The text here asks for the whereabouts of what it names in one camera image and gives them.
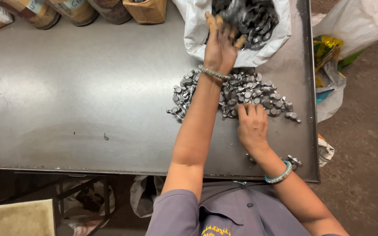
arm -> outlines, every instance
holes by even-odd
[[[210,37],[205,49],[204,67],[227,75],[233,68],[238,48],[233,46],[235,31],[223,27],[222,18],[206,13]],[[204,165],[210,147],[222,82],[202,73],[190,108],[177,134],[162,194],[173,189],[192,191],[201,198]]]
[[[269,178],[283,173],[286,165],[266,141],[268,114],[262,105],[239,105],[239,139]],[[281,182],[274,184],[276,194],[288,210],[313,236],[335,233],[349,234],[333,217],[322,201],[293,171]]]

hand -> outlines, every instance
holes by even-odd
[[[239,139],[249,153],[268,148],[266,132],[268,131],[268,113],[263,106],[245,103],[237,107],[239,114]]]
[[[205,13],[210,36],[205,49],[204,67],[222,75],[228,75],[236,62],[237,52],[246,41],[245,36],[241,36],[233,46],[237,29],[231,28],[229,24],[223,23],[223,18],[216,17],[209,12]]]

beaded bracelet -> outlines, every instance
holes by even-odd
[[[209,75],[209,76],[214,76],[214,77],[220,78],[220,79],[223,80],[223,82],[226,82],[227,80],[233,78],[233,76],[231,76],[231,75],[229,75],[229,76],[224,76],[224,75],[222,75],[222,74],[218,74],[218,73],[215,72],[215,71],[212,71],[212,70],[210,70],[210,69],[207,69],[207,68],[203,67],[202,65],[199,65],[199,70],[202,71],[202,72],[204,72],[204,73],[206,73],[206,74]]]
[[[280,176],[273,179],[270,179],[265,175],[266,183],[275,184],[275,183],[281,182],[283,179],[285,179],[288,176],[288,174],[291,172],[293,167],[289,161],[285,160],[284,163],[287,165],[287,169],[285,169],[285,171]]]

metal forging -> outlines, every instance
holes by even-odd
[[[270,40],[272,31],[279,22],[271,0],[213,0],[212,14],[221,15],[223,20],[235,26],[246,43],[241,50],[260,50]]]
[[[300,165],[300,166],[303,165],[303,163],[301,163],[301,161],[300,161],[299,159],[294,158],[294,157],[291,156],[291,155],[288,155],[288,159],[289,159],[289,161],[291,162],[291,164],[294,164],[294,165]]]
[[[301,123],[301,120],[298,119],[298,115],[295,112],[287,112],[287,113],[285,113],[285,117],[289,118],[293,121],[297,121],[297,123],[299,123],[299,124]]]
[[[262,104],[264,110],[272,116],[278,116],[283,110],[291,109],[293,106],[276,92],[276,86],[271,81],[262,81],[262,75],[255,73],[254,68],[235,68],[231,73],[233,79],[223,83],[219,96],[220,109],[225,118],[237,118],[236,106],[241,103]],[[177,107],[167,110],[168,113],[176,115],[178,121],[183,121],[186,112],[192,102],[193,94],[197,86],[197,79],[200,72],[192,70],[181,80],[181,87],[173,87],[173,101]],[[301,122],[297,114],[288,112],[287,118]]]

metal table surface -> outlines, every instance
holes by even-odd
[[[270,146],[302,160],[296,173],[316,182],[309,1],[291,0],[291,18],[292,37],[257,70],[303,121],[269,118]],[[99,17],[86,27],[61,19],[43,31],[16,18],[0,29],[0,169],[165,175],[180,127],[165,110],[174,106],[173,85],[199,64],[186,53],[183,33],[171,1],[159,25]],[[206,177],[263,179],[237,126],[217,112]]]

